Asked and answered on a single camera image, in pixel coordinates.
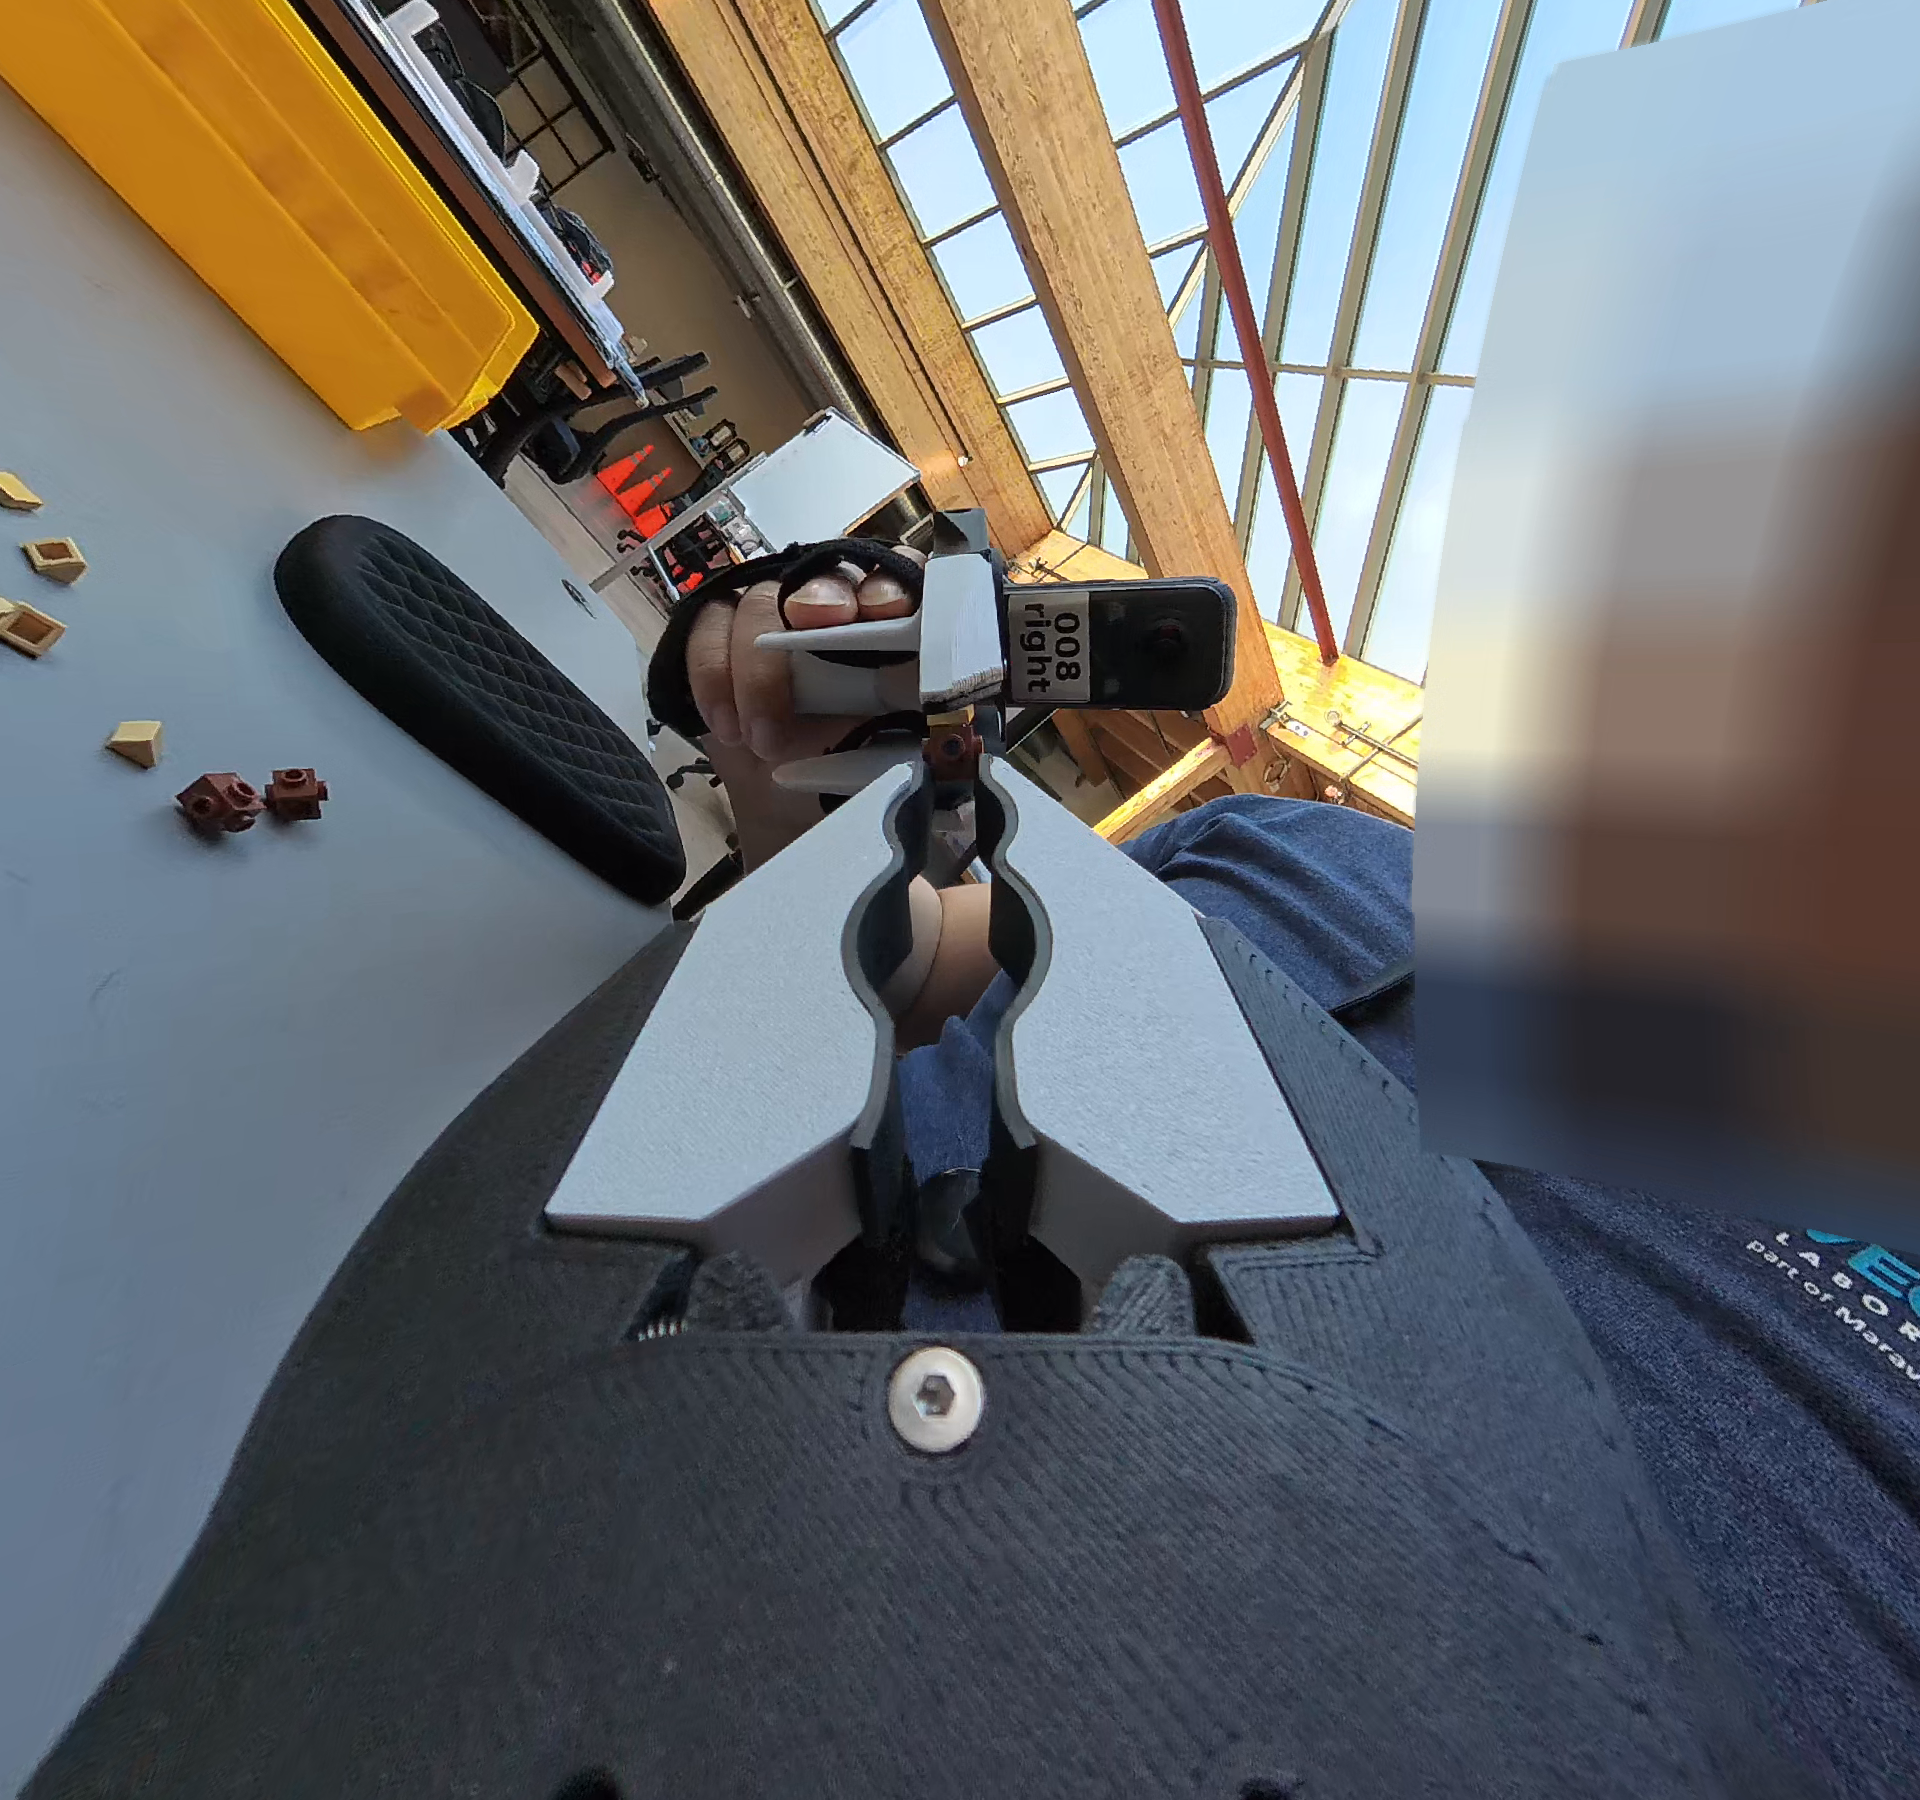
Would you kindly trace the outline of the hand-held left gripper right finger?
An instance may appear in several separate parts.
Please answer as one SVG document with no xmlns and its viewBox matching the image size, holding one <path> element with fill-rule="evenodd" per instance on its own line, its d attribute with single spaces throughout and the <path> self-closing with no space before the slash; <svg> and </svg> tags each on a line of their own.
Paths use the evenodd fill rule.
<svg viewBox="0 0 1920 1800">
<path fill-rule="evenodd" d="M 1198 912 L 1002 760 L 976 774 L 995 1026 L 971 1229 L 1007 1332 L 1070 1332 L 1129 1257 L 1343 1220 Z"/>
</svg>

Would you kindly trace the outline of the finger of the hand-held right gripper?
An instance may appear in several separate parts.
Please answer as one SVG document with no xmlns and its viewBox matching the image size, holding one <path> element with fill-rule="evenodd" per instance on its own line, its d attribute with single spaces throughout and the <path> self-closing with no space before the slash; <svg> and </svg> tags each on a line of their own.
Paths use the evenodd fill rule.
<svg viewBox="0 0 1920 1800">
<path fill-rule="evenodd" d="M 1005 701 L 1002 574 L 991 552 L 944 552 L 928 560 L 916 622 L 923 714 L 960 714 L 980 686 L 1001 687 Z"/>
</svg>

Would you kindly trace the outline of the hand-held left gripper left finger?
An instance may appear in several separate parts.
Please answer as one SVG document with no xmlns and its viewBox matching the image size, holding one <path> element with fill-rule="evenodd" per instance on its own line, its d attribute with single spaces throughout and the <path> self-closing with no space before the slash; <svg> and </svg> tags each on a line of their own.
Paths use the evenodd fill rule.
<svg viewBox="0 0 1920 1800">
<path fill-rule="evenodd" d="M 916 1187 L 897 1094 L 931 783 L 888 765 L 715 898 L 552 1187 L 561 1232 L 743 1254 L 899 1330 Z"/>
</svg>

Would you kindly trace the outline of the group of tan lego pieces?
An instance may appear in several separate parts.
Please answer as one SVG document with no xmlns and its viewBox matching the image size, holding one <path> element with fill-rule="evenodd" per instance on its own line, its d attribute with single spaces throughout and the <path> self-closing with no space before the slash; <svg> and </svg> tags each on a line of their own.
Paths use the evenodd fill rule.
<svg viewBox="0 0 1920 1800">
<path fill-rule="evenodd" d="M 39 495 L 13 472 L 2 472 L 2 509 L 16 516 L 39 513 Z M 87 572 L 87 560 L 77 540 L 32 538 L 20 546 L 25 571 L 52 585 L 75 585 Z M 64 634 L 64 622 L 25 600 L 2 596 L 2 644 L 10 652 L 38 660 L 52 652 Z M 106 739 L 107 753 L 146 772 L 157 769 L 163 753 L 163 722 L 128 719 Z"/>
</svg>

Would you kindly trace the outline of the person's right forearm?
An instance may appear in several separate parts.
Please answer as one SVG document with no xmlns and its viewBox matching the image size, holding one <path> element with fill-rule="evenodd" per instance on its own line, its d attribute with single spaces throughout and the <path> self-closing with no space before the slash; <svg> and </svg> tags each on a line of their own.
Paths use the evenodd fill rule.
<svg viewBox="0 0 1920 1800">
<path fill-rule="evenodd" d="M 731 807 L 743 867 L 754 873 L 828 817 L 818 796 L 787 790 L 747 750 L 708 752 Z M 983 999 L 999 964 L 989 948 L 991 891 L 958 875 L 958 832 L 935 830 L 911 892 L 913 948 L 883 985 L 897 1050 L 935 1045 Z"/>
</svg>

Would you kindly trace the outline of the person's right hand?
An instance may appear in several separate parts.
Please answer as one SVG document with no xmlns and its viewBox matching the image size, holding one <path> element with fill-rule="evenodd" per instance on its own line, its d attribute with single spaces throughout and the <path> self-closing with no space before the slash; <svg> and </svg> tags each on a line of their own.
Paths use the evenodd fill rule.
<svg viewBox="0 0 1920 1800">
<path fill-rule="evenodd" d="M 780 602 L 780 581 L 761 581 L 737 602 L 700 612 L 687 644 L 690 692 L 708 728 L 704 752 L 736 799 L 765 787 L 776 765 L 826 753 L 863 721 L 799 715 L 788 659 L 757 638 L 784 628 L 841 628 L 915 610 L 916 600 L 892 572 L 860 572 L 841 562 L 805 581 L 787 602 Z"/>
</svg>

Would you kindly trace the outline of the white rolling whiteboard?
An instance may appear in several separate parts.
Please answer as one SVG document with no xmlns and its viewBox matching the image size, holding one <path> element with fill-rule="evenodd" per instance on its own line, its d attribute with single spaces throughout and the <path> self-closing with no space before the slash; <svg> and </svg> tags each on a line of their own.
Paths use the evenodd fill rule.
<svg viewBox="0 0 1920 1800">
<path fill-rule="evenodd" d="M 765 543 L 788 546 L 840 538 L 919 483 L 919 470 L 891 444 L 840 409 L 822 409 L 722 492 Z"/>
</svg>

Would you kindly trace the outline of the black quilted wrist rest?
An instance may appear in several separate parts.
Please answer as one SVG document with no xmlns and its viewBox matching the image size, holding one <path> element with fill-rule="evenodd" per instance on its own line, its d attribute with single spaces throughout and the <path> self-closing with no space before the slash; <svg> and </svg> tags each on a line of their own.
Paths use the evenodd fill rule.
<svg viewBox="0 0 1920 1800">
<path fill-rule="evenodd" d="M 277 556 L 276 593 L 354 692 L 582 867 L 644 906 L 678 891 L 678 820 L 650 760 L 427 549 L 326 516 Z"/>
</svg>

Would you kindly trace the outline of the yellow plastic bin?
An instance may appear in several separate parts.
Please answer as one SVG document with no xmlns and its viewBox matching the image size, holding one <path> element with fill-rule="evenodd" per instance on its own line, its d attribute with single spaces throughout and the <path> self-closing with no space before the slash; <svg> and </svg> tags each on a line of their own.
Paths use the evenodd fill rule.
<svg viewBox="0 0 1920 1800">
<path fill-rule="evenodd" d="M 286 0 L 3 0 L 2 71 L 353 431 L 465 424 L 531 349 Z"/>
</svg>

